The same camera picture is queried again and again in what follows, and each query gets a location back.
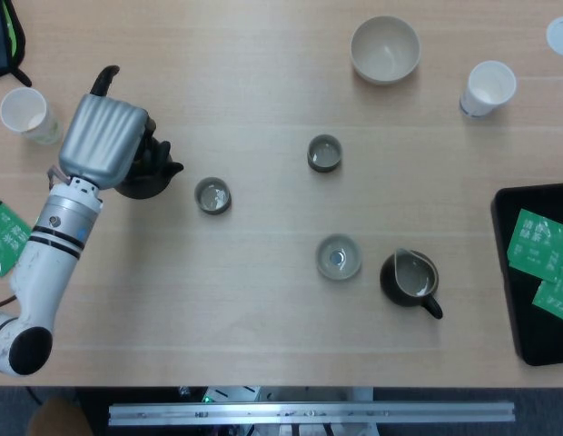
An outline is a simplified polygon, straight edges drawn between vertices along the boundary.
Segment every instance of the green tea packet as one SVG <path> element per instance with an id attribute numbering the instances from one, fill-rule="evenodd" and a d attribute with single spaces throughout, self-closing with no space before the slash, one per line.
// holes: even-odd
<path id="1" fill-rule="evenodd" d="M 0 277 L 14 267 L 30 234 L 29 226 L 0 201 Z"/>
<path id="2" fill-rule="evenodd" d="M 563 263 L 556 283 L 543 281 L 538 287 L 533 304 L 563 320 Z"/>
<path id="3" fill-rule="evenodd" d="M 563 224 L 522 209 L 508 248 L 509 266 L 555 282 L 563 263 Z"/>

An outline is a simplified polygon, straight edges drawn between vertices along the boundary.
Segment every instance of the black tray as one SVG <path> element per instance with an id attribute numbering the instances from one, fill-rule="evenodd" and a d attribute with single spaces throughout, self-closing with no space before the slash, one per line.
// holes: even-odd
<path id="1" fill-rule="evenodd" d="M 563 184 L 502 189 L 491 204 L 516 351 L 529 365 L 561 363 L 563 320 L 532 304 L 541 280 L 508 267 L 509 241 L 520 209 L 563 224 Z"/>

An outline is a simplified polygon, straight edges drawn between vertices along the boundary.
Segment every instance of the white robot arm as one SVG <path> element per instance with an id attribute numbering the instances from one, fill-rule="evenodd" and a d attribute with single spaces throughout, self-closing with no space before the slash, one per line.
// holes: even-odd
<path id="1" fill-rule="evenodd" d="M 0 372 L 29 375 L 47 362 L 55 313 L 102 210 L 100 190 L 149 198 L 183 169 L 170 144 L 153 138 L 144 109 L 105 97 L 118 70 L 101 72 L 65 137 L 60 166 L 68 177 L 51 189 L 11 277 L 21 313 L 0 312 Z"/>

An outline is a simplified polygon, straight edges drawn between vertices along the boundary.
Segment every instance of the black bag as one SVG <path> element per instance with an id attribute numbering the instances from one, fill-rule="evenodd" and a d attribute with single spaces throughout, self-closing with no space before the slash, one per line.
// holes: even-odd
<path id="1" fill-rule="evenodd" d="M 0 0 L 0 77 L 12 74 L 25 86 L 31 86 L 29 77 L 19 69 L 24 55 L 24 29 L 19 24 L 11 0 Z"/>

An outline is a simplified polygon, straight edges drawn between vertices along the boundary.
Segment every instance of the disposable cup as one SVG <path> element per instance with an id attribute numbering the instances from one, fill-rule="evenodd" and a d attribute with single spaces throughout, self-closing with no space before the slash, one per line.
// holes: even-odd
<path id="1" fill-rule="evenodd" d="M 34 88 L 10 91 L 1 102 L 0 115 L 5 127 L 38 144 L 55 144 L 62 138 L 52 108 Z"/>
<path id="2" fill-rule="evenodd" d="M 471 118 L 482 118 L 514 96 L 518 79 L 498 61 L 478 64 L 469 74 L 467 88 L 459 99 L 459 109 Z"/>

